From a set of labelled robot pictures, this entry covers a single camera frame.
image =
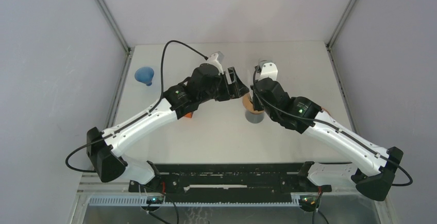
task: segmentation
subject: tabletop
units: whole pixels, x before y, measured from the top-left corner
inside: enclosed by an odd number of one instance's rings
[[[350,128],[340,89],[323,41],[190,44],[205,55],[221,51],[223,68],[235,67],[250,86],[254,67],[272,60],[278,67],[278,82],[290,96],[304,96],[327,109]],[[115,123],[132,117],[160,94],[159,65],[164,45],[137,45],[127,73]],[[188,48],[171,44],[164,60],[164,90],[175,85],[204,62]],[[137,82],[137,69],[155,71],[147,87]],[[181,118],[136,142],[127,152],[140,161],[154,163],[275,163],[345,162],[341,154],[324,143],[296,131],[286,130],[267,116],[258,124],[245,118],[242,99],[208,101],[192,118]]]

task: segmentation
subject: black cable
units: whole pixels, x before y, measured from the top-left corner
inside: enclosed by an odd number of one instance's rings
[[[150,216],[154,217],[155,219],[161,221],[162,223],[165,223],[165,224],[171,224],[170,222],[168,222],[168,221],[162,219],[161,217],[155,215],[154,213],[152,213],[152,212],[150,212],[150,211],[148,211],[147,213],[148,213]]]
[[[325,220],[326,224],[329,224],[329,221],[328,221],[328,219],[326,219],[326,216],[320,210],[317,211],[317,212],[323,217],[323,219]]]
[[[86,148],[86,147],[89,147],[89,146],[91,146],[91,145],[93,145],[93,144],[96,144],[96,143],[98,143],[98,142],[101,142],[101,141],[103,141],[103,140],[105,140],[105,139],[107,139],[107,138],[110,138],[111,136],[112,136],[112,135],[107,135],[106,137],[103,137],[103,138],[101,138],[101,139],[99,139],[99,140],[97,140],[97,141],[94,141],[94,142],[91,142],[91,143],[88,143],[88,144],[85,144],[85,145],[82,145],[82,146],[76,148],[75,150],[73,150],[73,152],[71,152],[71,153],[67,156],[67,158],[65,158],[65,164],[67,165],[67,167],[68,167],[69,169],[74,170],[74,171],[79,171],[79,172],[81,172],[81,173],[95,173],[95,172],[96,172],[95,170],[83,170],[83,169],[79,169],[79,168],[76,168],[76,167],[72,167],[72,166],[70,165],[70,163],[69,163],[69,159],[70,159],[71,156],[73,156],[73,155],[74,155],[75,153],[77,153],[79,150],[81,150],[81,149],[83,149],[83,148]]]
[[[178,209],[177,209],[177,206],[176,206],[175,202],[174,202],[170,197],[167,196],[166,193],[164,193],[164,192],[159,192],[159,191],[157,191],[157,190],[155,190],[155,189],[149,188],[149,187],[147,187],[147,186],[145,186],[145,185],[142,185],[142,184],[140,184],[140,183],[139,183],[138,185],[144,187],[145,189],[147,189],[147,190],[149,190],[149,191],[152,191],[152,192],[155,192],[155,193],[159,193],[159,194],[164,195],[164,196],[165,196],[165,199],[168,198],[168,199],[170,200],[170,202],[173,204],[173,206],[175,207],[175,211],[176,211],[176,224],[179,224],[179,211],[178,211]]]
[[[291,114],[291,113],[288,113],[288,112],[286,112],[286,111],[284,111],[284,110],[281,110],[281,109],[277,108],[276,106],[274,106],[273,104],[271,104],[270,102],[268,102],[268,101],[267,101],[267,100],[266,100],[262,95],[259,95],[259,94],[258,94],[259,91],[258,91],[258,89],[257,89],[257,86],[255,85],[255,76],[256,76],[256,73],[257,73],[257,71],[259,70],[259,68],[260,68],[260,66],[257,65],[257,67],[255,68],[255,71],[254,71],[254,76],[253,76],[253,80],[252,80],[252,82],[253,82],[253,86],[254,86],[254,94],[256,94],[257,97],[258,97],[259,99],[261,99],[264,103],[266,103],[267,105],[269,105],[270,107],[272,107],[272,108],[275,109],[276,111],[279,111],[279,112],[281,112],[281,113],[283,113],[283,114],[285,114],[285,115],[288,115],[288,116],[290,116],[290,117],[297,118],[297,119],[300,119],[300,120],[311,121],[311,122],[318,122],[318,123],[321,123],[321,124],[327,125],[327,126],[331,127],[332,129],[334,129],[335,131],[337,131],[338,133],[341,133],[341,134],[347,136],[347,137],[350,138],[352,141],[356,142],[357,144],[359,144],[361,147],[363,147],[363,148],[366,149],[367,151],[371,152],[372,154],[374,154],[374,155],[379,154],[378,152],[376,152],[376,151],[372,150],[371,148],[365,146],[363,143],[361,143],[359,140],[357,140],[357,139],[356,139],[355,137],[353,137],[352,135],[348,134],[347,132],[345,132],[345,131],[343,131],[343,130],[340,130],[339,127],[337,127],[337,126],[335,126],[335,125],[333,125],[333,124],[330,124],[330,123],[328,123],[328,122],[326,122],[326,121],[319,120],[319,119],[306,118],[306,117],[299,117],[299,116],[293,115],[293,114]],[[385,160],[385,161],[391,163],[392,165],[394,165],[396,168],[399,168],[399,170],[401,170],[401,171],[402,171],[402,172],[407,176],[407,178],[408,178],[408,180],[409,180],[408,183],[392,184],[392,186],[408,186],[408,185],[411,185],[411,184],[413,183],[413,178],[412,178],[412,177],[410,176],[410,174],[409,174],[409,173],[408,173],[404,168],[402,168],[398,163],[395,163],[394,161],[392,161],[392,160],[390,160],[390,159],[388,159],[388,158],[386,158],[386,157],[384,157],[384,156],[380,156],[380,157],[381,157],[383,160]]]
[[[167,50],[167,46],[168,46],[169,44],[171,44],[171,43],[179,43],[179,44],[181,44],[181,45],[184,45],[184,46],[188,47],[189,49],[191,49],[192,51],[194,51],[195,53],[201,55],[205,60],[208,59],[207,56],[203,55],[202,53],[200,53],[200,52],[197,51],[196,49],[192,48],[191,46],[189,46],[189,45],[187,45],[187,44],[185,44],[185,43],[183,43],[183,42],[180,42],[180,41],[177,41],[177,40],[170,40],[170,41],[168,41],[168,42],[165,44],[165,46],[164,46],[164,50],[162,51],[162,57],[161,57],[161,94],[160,94],[159,99],[158,99],[158,101],[156,102],[156,104],[155,104],[152,108],[149,109],[149,112],[151,112],[153,109],[155,109],[155,108],[159,105],[159,103],[161,103],[161,100],[163,99],[163,95],[164,95],[164,74],[163,74],[164,56],[165,56],[165,51]],[[124,125],[124,126],[121,127],[120,129],[116,130],[116,131],[114,132],[114,134],[119,133],[120,131],[122,131],[122,130],[126,129],[127,127],[131,126],[132,124],[136,123],[138,120],[144,118],[145,116],[147,116],[147,115],[149,114],[149,112],[144,113],[143,115],[139,116],[138,118],[136,118],[136,119],[133,120],[132,122],[129,122],[128,124]],[[110,134],[110,135],[108,135],[108,136],[106,136],[106,137],[104,137],[104,138],[102,138],[102,139],[99,139],[99,140],[97,140],[97,141],[94,141],[94,142],[91,142],[91,143],[88,143],[88,144],[85,144],[85,145],[83,145],[83,146],[80,146],[80,147],[76,148],[75,150],[73,150],[73,152],[71,152],[71,153],[67,156],[67,158],[65,158],[65,164],[67,165],[67,167],[68,167],[69,169],[74,170],[74,171],[79,171],[79,172],[82,172],[82,173],[95,173],[95,172],[96,172],[95,170],[83,170],[83,169],[79,169],[79,168],[76,168],[76,167],[72,167],[72,166],[69,164],[69,159],[70,159],[70,157],[71,157],[72,155],[74,155],[77,151],[79,151],[79,150],[81,150],[81,149],[83,149],[83,148],[89,147],[89,146],[91,146],[91,145],[93,145],[93,144],[96,144],[96,143],[98,143],[98,142],[100,142],[100,141],[103,141],[103,140],[105,140],[105,139],[107,139],[107,138],[109,138],[109,137],[111,137],[111,136],[112,136],[112,134]]]
[[[313,218],[312,218],[312,224],[314,224],[314,220],[315,220],[315,212],[317,212],[317,206],[320,204],[320,199],[322,198],[323,195],[323,191],[320,192],[320,194],[318,195],[317,201],[315,202],[315,207],[314,207],[314,211],[313,211]]]

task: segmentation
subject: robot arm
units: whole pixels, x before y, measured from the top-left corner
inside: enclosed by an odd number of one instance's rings
[[[88,131],[87,143],[101,140],[88,146],[87,154],[102,182],[123,177],[147,183],[155,175],[153,164],[141,163],[124,155],[135,142],[155,129],[196,111],[203,102],[240,98],[249,92],[233,67],[228,68],[231,79],[228,83],[220,64],[223,57],[220,52],[213,53],[193,71],[191,77],[165,91],[163,98],[157,100],[159,104],[156,107],[157,102],[129,120],[101,132],[95,127]]]
[[[254,73],[253,104],[286,129],[317,138],[346,158],[350,164],[307,162],[301,170],[315,185],[351,186],[363,195],[383,201],[393,183],[403,152],[375,145],[348,130],[327,111],[305,97],[289,97],[276,81],[278,70],[272,62],[261,62]]]

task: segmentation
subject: metal floor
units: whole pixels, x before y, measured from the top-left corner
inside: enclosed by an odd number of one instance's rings
[[[180,224],[310,224],[311,214],[297,207],[179,207]],[[380,224],[373,201],[361,196],[323,196],[320,210],[333,224]],[[176,224],[173,207],[161,207],[154,212]],[[83,223],[158,224],[160,221],[138,207],[89,206]],[[316,224],[326,224],[316,216]]]

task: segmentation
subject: white wall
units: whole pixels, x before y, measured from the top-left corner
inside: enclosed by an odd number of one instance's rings
[[[0,10],[0,222],[65,223],[81,173],[64,159],[103,128],[124,52],[94,0]],[[90,166],[85,151],[72,163]]]
[[[401,164],[414,183],[391,196],[408,224],[437,217],[436,1],[359,0],[334,47],[361,134],[405,153]]]
[[[349,0],[105,0],[130,46],[324,40]]]

